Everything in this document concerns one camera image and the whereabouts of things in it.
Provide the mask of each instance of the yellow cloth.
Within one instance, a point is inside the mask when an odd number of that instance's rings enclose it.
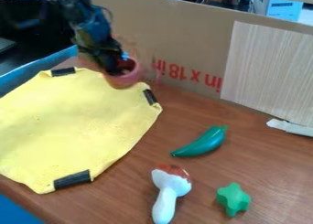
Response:
[[[35,78],[0,99],[0,174],[39,194],[90,170],[93,180],[129,152],[162,112],[137,83],[113,89],[100,73]]]

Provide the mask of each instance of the toy pepper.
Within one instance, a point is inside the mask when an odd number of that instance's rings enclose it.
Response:
[[[225,132],[227,126],[212,126],[205,134],[182,148],[171,152],[173,156],[194,156],[203,155],[217,147],[219,147],[225,140]]]

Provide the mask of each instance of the cardboard box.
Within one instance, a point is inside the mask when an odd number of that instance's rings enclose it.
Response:
[[[270,16],[278,19],[297,22],[303,2],[290,0],[253,0],[257,15]]]
[[[310,26],[179,0],[93,2],[112,11],[113,35],[137,58],[150,78],[155,79],[158,73],[162,82],[212,98],[221,95],[235,22],[282,29],[283,32],[278,32],[282,38],[286,30],[297,35],[313,34]],[[303,45],[297,53],[307,54],[310,50],[305,47],[309,45]],[[259,49],[258,45],[252,44],[247,51],[256,48]],[[271,59],[273,63],[292,56],[286,54],[284,47],[277,48],[276,53],[279,56]],[[267,66],[267,61],[261,62],[260,69]],[[306,70],[313,77],[313,69]],[[302,95],[309,98],[311,92],[308,89]]]

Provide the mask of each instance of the wooden table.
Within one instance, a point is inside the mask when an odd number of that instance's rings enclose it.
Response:
[[[0,177],[0,192],[47,223],[152,223],[158,190],[150,172],[158,163],[181,165],[193,189],[178,200],[172,223],[313,223],[311,138],[268,128],[269,116],[168,86],[155,88],[164,111],[128,155],[91,184],[37,195]],[[227,124],[217,151],[193,158],[168,153],[210,126]],[[234,219],[215,203],[215,191],[238,182],[251,195],[251,208]]]

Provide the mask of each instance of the white mushroom stem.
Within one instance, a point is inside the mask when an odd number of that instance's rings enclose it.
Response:
[[[156,204],[152,208],[152,218],[156,224],[168,224],[175,213],[178,195],[170,187],[164,187],[157,196]]]
[[[189,176],[183,169],[179,172]],[[172,175],[161,169],[152,171],[152,179],[160,189],[152,208],[153,221],[156,224],[168,224],[174,217],[177,197],[185,196],[191,190],[191,182],[185,177]]]

